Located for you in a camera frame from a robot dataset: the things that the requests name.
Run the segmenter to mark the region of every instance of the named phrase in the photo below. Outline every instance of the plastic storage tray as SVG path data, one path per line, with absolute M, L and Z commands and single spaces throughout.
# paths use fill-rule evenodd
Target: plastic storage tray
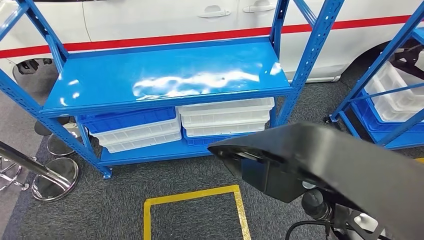
M 202 136 L 214 136 L 223 134 L 241 134 L 241 133 L 253 133 L 265 130 L 265 124 L 267 120 L 255 121 L 255 122 L 234 122 L 222 125 L 212 125 L 196 128 L 187 128 L 185 131 L 187 137 L 202 137 Z
M 121 113 L 104 113 L 97 115 L 81 115 L 79 121 L 91 134 L 97 134 L 142 124 L 174 119 L 175 107 L 143 109 Z
M 266 122 L 274 98 L 254 98 L 235 101 L 202 103 L 178 107 L 182 125 L 185 128 L 198 128 L 211 125 L 237 124 L 240 120 Z
M 117 153 L 131 149 L 138 149 L 157 144 L 165 144 L 181 140 L 181 120 L 180 116 L 172 120 L 154 122 L 136 127 L 123 128 L 110 131 L 108 139 L 100 140 L 99 143 L 107 148 L 109 153 Z
M 396 69 L 386 62 L 365 86 L 369 94 L 407 87 L 423 80 Z M 386 122 L 404 122 L 424 108 L 424 87 L 393 92 L 372 98 L 377 112 Z
M 112 145 L 103 146 L 107 148 L 109 153 L 117 153 L 122 151 L 127 151 L 131 149 L 138 149 L 148 146 L 153 146 L 157 144 L 166 144 L 174 141 L 181 140 L 181 131 L 162 135 L 162 136 L 156 136 L 148 139 L 140 139 L 140 140 L 132 140 L 129 142 L 122 142 Z
M 113 145 L 119 142 L 128 142 L 140 138 L 146 139 L 164 133 L 174 133 L 181 129 L 180 116 L 174 119 L 158 121 L 138 126 L 131 126 L 112 131 L 104 131 L 100 133 L 92 133 L 94 137 L 98 138 L 100 145 Z
M 187 141 L 187 145 L 191 147 L 207 146 L 209 144 L 213 144 L 225 139 L 236 138 L 236 137 L 251 134 L 251 132 L 244 132 L 244 133 L 237 133 L 237 134 L 188 137 L 185 129 L 183 129 L 182 132 L 183 132 L 184 139 Z
M 358 94 L 358 97 L 366 95 L 368 94 L 364 90 L 362 90 Z M 370 132 L 388 133 L 392 132 L 395 128 L 399 127 L 402 124 L 402 122 L 383 121 L 377 113 L 373 102 L 369 98 L 356 100 L 352 104 L 355 106 L 353 109 L 357 109 L 356 116 L 363 120 L 363 122 L 365 123 L 365 127 Z M 424 133 L 424 122 L 416 124 L 408 131 Z

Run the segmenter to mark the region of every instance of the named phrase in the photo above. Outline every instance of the yellow floor marking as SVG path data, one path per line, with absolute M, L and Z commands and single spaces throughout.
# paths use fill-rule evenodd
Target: yellow floor marking
M 144 217 L 143 217 L 143 239 L 151 240 L 152 239 L 152 230 L 151 230 L 151 216 L 150 208 L 152 205 L 158 204 L 167 204 L 172 202 L 178 202 L 183 200 L 203 198 L 219 194 L 228 194 L 234 193 L 235 205 L 237 207 L 238 219 L 240 220 L 241 233 L 243 234 L 243 240 L 251 240 L 251 235 L 249 233 L 248 221 L 246 219 L 245 207 L 243 206 L 242 194 L 240 193 L 240 188 L 238 185 L 231 186 L 222 186 L 217 188 L 211 188 L 200 191 L 192 191 L 168 196 L 160 196 L 148 198 L 144 202 Z

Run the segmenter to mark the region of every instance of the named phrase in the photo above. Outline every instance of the shelf leg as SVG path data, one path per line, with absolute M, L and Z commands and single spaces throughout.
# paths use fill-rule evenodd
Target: shelf leg
M 424 109 L 417 112 L 414 116 L 412 116 L 406 122 L 402 123 L 395 130 L 388 133 L 386 136 L 380 139 L 377 144 L 381 146 L 386 146 L 391 141 L 395 140 L 397 137 L 402 135 L 404 132 L 408 131 L 410 128 L 412 128 L 414 125 L 418 124 L 422 120 L 424 120 Z
M 323 48 L 343 2 L 344 0 L 325 0 L 322 4 L 321 11 L 316 19 L 312 32 L 310 33 L 305 50 L 300 59 L 299 66 L 297 67 L 293 81 L 291 82 L 291 86 L 294 90 L 285 98 L 283 106 L 278 114 L 276 121 L 278 126 L 288 122 L 289 116 L 292 114 L 302 88 L 304 87 L 306 80 L 311 73 L 312 67 Z
M 109 168 L 110 173 L 103 173 L 103 179 L 111 179 L 112 178 L 112 168 Z
M 289 0 L 278 0 L 274 19 L 272 21 L 271 32 L 269 33 L 269 41 L 278 59 L 280 59 L 281 30 L 288 6 Z
M 75 150 L 75 152 L 87 160 L 99 172 L 106 176 L 112 176 L 112 171 L 109 168 L 97 166 L 100 159 L 98 159 L 93 152 L 89 151 L 87 147 L 81 144 L 72 134 L 70 134 L 55 118 L 48 118 L 44 114 L 40 113 L 40 109 L 42 107 L 1 69 L 0 90 L 26 110 L 32 117 L 42 123 L 44 127 L 58 136 L 70 148 Z
M 41 14 L 40 10 L 37 8 L 33 0 L 16 0 L 16 2 L 23 8 L 28 5 L 28 10 L 26 15 L 32 24 L 39 31 L 39 33 L 44 37 L 46 42 L 49 45 L 51 50 L 54 50 L 53 58 L 56 62 L 56 65 L 63 65 L 68 58 L 68 51 L 65 49 L 64 45 L 59 40 L 56 33 L 53 31 L 53 28 L 47 23 L 44 16 Z
M 371 78 L 378 72 L 383 64 L 389 60 L 390 56 L 400 48 L 411 36 L 413 30 L 424 18 L 424 2 L 420 4 L 417 10 L 411 15 L 406 21 L 400 31 L 394 36 L 385 49 L 380 53 L 374 63 L 368 68 L 368 70 L 359 79 L 356 85 L 352 88 L 346 98 L 340 103 L 335 111 L 330 115 L 331 120 L 335 120 L 340 112 L 350 103 L 350 100 L 356 96 L 371 80 Z
M 361 138 L 357 132 L 357 130 L 355 129 L 355 127 L 352 125 L 351 121 L 349 120 L 348 116 L 346 116 L 344 111 L 340 112 L 340 118 L 343 120 L 344 125 L 346 125 L 347 129 L 349 129 L 350 133 L 355 137 L 355 138 Z

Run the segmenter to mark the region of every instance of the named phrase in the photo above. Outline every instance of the shelving unit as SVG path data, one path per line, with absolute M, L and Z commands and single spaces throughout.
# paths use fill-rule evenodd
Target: shelving unit
M 375 62 L 368 68 L 365 74 L 360 78 L 356 83 L 347 97 L 342 101 L 342 103 L 336 108 L 334 113 L 330 115 L 330 120 L 335 123 L 340 117 L 343 122 L 346 124 L 350 132 L 356 136 L 360 137 L 355 127 L 352 125 L 351 121 L 346 116 L 346 111 L 352 109 L 360 123 L 365 127 L 366 123 L 362 118 L 361 111 L 356 105 L 356 101 L 363 100 L 367 98 L 373 98 L 385 94 L 405 91 L 408 89 L 423 87 L 423 83 L 418 83 L 406 87 L 401 87 L 397 89 L 392 89 L 375 94 L 362 94 L 364 87 L 372 79 L 372 77 L 377 73 L 377 71 L 385 64 L 385 62 L 390 58 L 395 51 L 400 48 L 410 37 L 415 38 L 421 44 L 424 44 L 424 28 L 418 27 L 418 24 L 424 18 L 424 1 L 419 5 L 417 10 L 410 16 L 405 25 L 400 29 L 396 34 L 393 40 L 387 45 L 387 47 L 381 52 Z M 391 132 L 377 132 L 369 130 L 367 127 L 367 133 L 371 139 L 378 145 L 381 145 L 387 149 L 402 149 L 402 148 L 412 148 L 424 146 L 424 134 L 422 132 L 411 131 L 411 128 L 416 124 L 424 120 L 424 109 L 417 112 L 414 116 L 409 118 L 407 121 L 399 124 Z
M 56 117 L 174 107 L 231 100 L 285 96 L 274 107 L 271 126 L 286 124 L 344 0 L 325 0 L 316 17 L 303 0 L 294 0 L 312 27 L 294 75 L 288 82 L 280 66 L 281 30 L 289 0 L 279 0 L 269 36 L 124 48 L 69 54 L 32 0 L 0 28 L 0 39 L 25 13 L 44 36 L 60 73 L 44 106 L 38 105 L 3 71 L 0 89 L 103 174 L 110 166 L 209 155 L 206 146 L 184 139 L 98 158 L 83 132 L 79 143 Z

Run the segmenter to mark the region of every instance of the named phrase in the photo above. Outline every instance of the shelf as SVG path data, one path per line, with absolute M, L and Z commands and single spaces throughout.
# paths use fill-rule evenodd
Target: shelf
M 358 118 L 358 120 L 360 121 L 360 123 L 362 124 L 362 126 L 364 127 L 364 129 L 367 131 L 371 139 L 374 141 L 374 143 L 377 143 L 379 140 L 387 136 L 388 134 L 387 132 L 370 131 L 366 127 L 358 107 L 355 104 L 352 104 L 351 108 L 354 114 L 356 115 L 356 117 Z M 396 150 L 396 149 L 414 148 L 414 147 L 420 147 L 420 146 L 424 146 L 424 134 L 422 132 L 406 131 L 402 133 L 400 136 L 398 136 L 396 139 L 394 139 L 392 142 L 387 144 L 385 148 Z
M 424 45 L 424 27 L 417 27 L 412 32 L 412 37 L 415 38 L 420 44 Z
M 137 164 L 172 159 L 194 158 L 212 155 L 207 146 L 188 146 L 185 139 L 128 151 L 109 153 L 103 148 L 99 166 Z
M 281 96 L 268 37 L 74 53 L 40 111 L 48 117 Z

